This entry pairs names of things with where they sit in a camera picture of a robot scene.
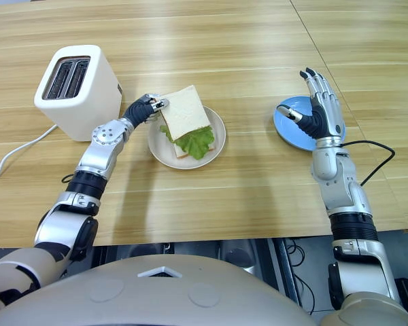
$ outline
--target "plate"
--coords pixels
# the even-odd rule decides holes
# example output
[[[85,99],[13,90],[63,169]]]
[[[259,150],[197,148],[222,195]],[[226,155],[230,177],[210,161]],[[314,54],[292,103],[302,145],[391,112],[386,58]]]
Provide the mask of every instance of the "plate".
[[[311,103],[308,96],[295,96],[287,98],[280,104],[285,104],[299,113],[311,115]],[[277,128],[278,134],[287,143],[305,151],[313,151],[316,149],[316,140],[311,138],[308,134],[299,129],[298,125],[285,115],[280,113],[276,108],[273,114],[273,123]],[[343,125],[343,132],[341,140],[344,140],[346,134],[345,125]]]
[[[152,155],[160,162],[171,168],[178,168],[180,170],[190,170],[192,168],[199,168],[200,166],[209,164],[216,156],[222,151],[225,144],[226,131],[225,125],[220,116],[209,109],[204,107],[205,113],[209,118],[213,134],[215,136],[213,151],[209,151],[200,160],[195,160],[192,156],[186,156],[185,158],[177,158],[173,145],[169,142],[166,135],[160,131],[160,126],[165,125],[165,121],[162,117],[159,117],[156,121],[150,124],[148,131],[148,147]]]

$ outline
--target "white power cord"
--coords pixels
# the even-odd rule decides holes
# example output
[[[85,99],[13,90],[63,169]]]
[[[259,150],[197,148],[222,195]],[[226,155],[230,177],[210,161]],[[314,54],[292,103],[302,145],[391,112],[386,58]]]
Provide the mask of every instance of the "white power cord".
[[[45,132],[44,132],[41,136],[39,136],[38,138],[33,139],[32,141],[29,141],[28,143],[25,143],[24,145],[21,145],[20,147],[17,147],[17,148],[15,148],[15,149],[13,149],[12,151],[10,151],[9,153],[7,153],[7,154],[5,155],[5,157],[1,159],[1,162],[0,162],[0,173],[1,173],[1,170],[3,169],[3,165],[5,164],[6,160],[7,160],[12,154],[16,153],[16,152],[19,151],[20,149],[23,149],[23,148],[25,148],[25,147],[27,147],[27,146],[33,145],[34,143],[40,141],[41,139],[43,139],[45,136],[47,136],[48,134],[50,134],[50,133],[51,133],[54,129],[56,129],[56,128],[57,128],[57,124],[53,125],[50,129],[48,129],[47,131],[45,131]]]

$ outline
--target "power cord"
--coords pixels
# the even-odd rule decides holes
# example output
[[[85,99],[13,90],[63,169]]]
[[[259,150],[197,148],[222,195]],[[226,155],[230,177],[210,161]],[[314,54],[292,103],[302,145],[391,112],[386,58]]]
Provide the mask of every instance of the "power cord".
[[[54,129],[57,128],[57,124],[53,125],[50,127],[50,129],[48,129],[47,131],[45,131],[41,136],[39,136],[36,139],[33,139],[32,141],[29,141],[28,143],[25,143],[24,145],[21,145],[20,147],[17,147],[13,150],[11,150],[9,153],[7,153],[0,161],[0,173],[1,170],[3,169],[3,165],[6,163],[6,160],[14,153],[16,153],[17,151],[19,151],[20,149],[23,149],[25,147],[28,147],[30,145],[33,145],[34,143],[37,143],[38,141],[40,141],[41,139],[43,139],[45,136],[47,136],[48,134],[50,134]]]
[[[341,144],[340,147],[345,147],[345,146],[348,146],[348,145],[360,144],[360,143],[367,143],[367,144],[376,145],[376,146],[382,147],[382,148],[384,148],[384,149],[387,149],[387,150],[390,151],[390,153],[391,153],[390,156],[388,156],[388,158],[386,158],[380,165],[378,165],[378,166],[370,173],[370,175],[368,175],[368,176],[366,177],[366,179],[364,179],[363,182],[360,183],[360,185],[361,185],[361,187],[362,187],[363,185],[365,185],[365,183],[366,183],[371,177],[373,177],[373,175],[374,175],[376,172],[378,172],[378,170],[379,170],[382,166],[386,165],[386,164],[396,155],[396,152],[394,151],[393,148],[388,147],[388,146],[385,146],[384,144],[381,144],[381,143],[377,143],[376,141],[364,141],[364,140],[363,140],[363,141],[350,141],[349,143]]]
[[[303,262],[304,262],[304,260],[305,260],[305,251],[304,251],[304,249],[301,247],[301,246],[299,246],[293,239],[291,239],[291,241],[293,242],[293,244],[291,244],[290,246],[287,246],[286,248],[287,248],[287,253],[289,254],[289,255],[292,255],[292,254],[294,254],[295,252],[296,252],[296,250],[297,251],[299,251],[299,253],[301,254],[301,260],[299,261],[299,263],[297,263],[297,264],[292,264],[292,267],[298,267],[298,266],[300,266]],[[316,297],[314,296],[314,292],[313,292],[313,290],[311,289],[311,287],[301,278],[301,277],[299,277],[298,275],[296,275],[296,273],[293,273],[293,275],[294,275],[294,277],[295,277],[295,279],[297,279],[299,282],[301,282],[301,284],[302,284],[302,288],[304,289],[304,285],[308,288],[308,290],[310,291],[310,293],[311,293],[311,296],[312,296],[312,298],[313,298],[313,305],[312,305],[312,307],[311,307],[311,310],[309,311],[309,314],[310,314],[310,316],[313,314],[313,311],[314,311],[314,308],[316,307]]]

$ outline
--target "black cable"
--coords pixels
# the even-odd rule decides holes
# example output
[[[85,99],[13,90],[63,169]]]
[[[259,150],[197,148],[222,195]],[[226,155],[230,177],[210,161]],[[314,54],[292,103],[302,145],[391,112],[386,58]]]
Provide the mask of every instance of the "black cable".
[[[73,173],[70,174],[70,175],[65,175],[65,176],[62,178],[61,183],[68,183],[68,182],[70,182],[70,181],[73,179],[73,178],[72,178],[73,175],[74,175]]]
[[[308,288],[308,290],[310,291],[310,293],[311,293],[311,296],[312,296],[312,298],[313,298],[313,306],[311,307],[311,310],[310,310],[310,312],[309,312],[309,314],[310,314],[310,316],[311,316],[311,315],[313,314],[314,308],[316,307],[316,298],[314,297],[313,290],[311,290],[311,287],[310,287],[303,279],[301,279],[299,276],[297,276],[295,273],[294,273],[294,277],[295,277],[296,279],[298,279],[302,284],[304,284],[304,285]]]
[[[344,146],[348,146],[348,145],[353,145],[353,144],[359,144],[359,143],[367,143],[367,144],[376,145],[376,146],[382,147],[382,148],[384,148],[384,149],[387,149],[387,150],[390,151],[390,153],[391,153],[390,156],[388,156],[388,158],[386,158],[380,165],[378,165],[378,166],[370,173],[370,175],[368,175],[368,176],[366,177],[366,179],[364,179],[363,182],[360,183],[360,185],[363,186],[376,172],[378,172],[378,170],[379,170],[382,166],[386,165],[386,164],[388,163],[388,161],[390,161],[390,160],[394,157],[394,155],[396,155],[396,152],[394,151],[393,148],[390,148],[390,147],[388,147],[388,146],[385,146],[385,145],[383,145],[383,144],[381,144],[381,143],[377,143],[376,141],[350,141],[349,143],[341,144],[340,147],[344,147]]]
[[[298,267],[298,266],[300,266],[300,265],[304,262],[304,260],[305,260],[305,251],[304,251],[303,247],[301,247],[300,245],[298,245],[293,239],[290,239],[290,240],[293,242],[293,244],[291,244],[291,245],[289,245],[289,246],[286,247],[287,253],[288,253],[289,255],[291,255],[291,254],[293,254],[296,250],[299,251],[299,253],[301,254],[301,260],[300,260],[300,262],[297,263],[297,264],[292,264],[292,267]],[[295,277],[297,280],[299,280],[299,282],[301,282],[302,290],[304,291],[304,285],[305,285],[305,286],[308,288],[308,290],[310,291],[310,293],[311,293],[311,296],[312,296],[312,298],[313,298],[313,306],[311,307],[311,310],[309,311],[309,314],[312,315],[312,314],[313,314],[313,311],[314,311],[314,308],[316,307],[316,297],[314,296],[314,292],[313,292],[313,290],[311,289],[311,287],[310,287],[303,279],[301,279],[301,278],[300,278],[298,275],[296,275],[295,273],[293,273],[293,275],[294,275],[294,277]]]

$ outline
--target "sandwich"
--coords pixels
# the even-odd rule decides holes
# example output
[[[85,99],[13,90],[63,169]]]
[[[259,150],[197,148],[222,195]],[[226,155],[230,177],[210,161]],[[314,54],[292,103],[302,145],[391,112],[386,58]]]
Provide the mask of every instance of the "sandwich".
[[[214,134],[198,92],[193,85],[163,96],[169,106],[161,110],[165,126],[160,131],[173,144],[177,158],[200,160],[214,149]]]

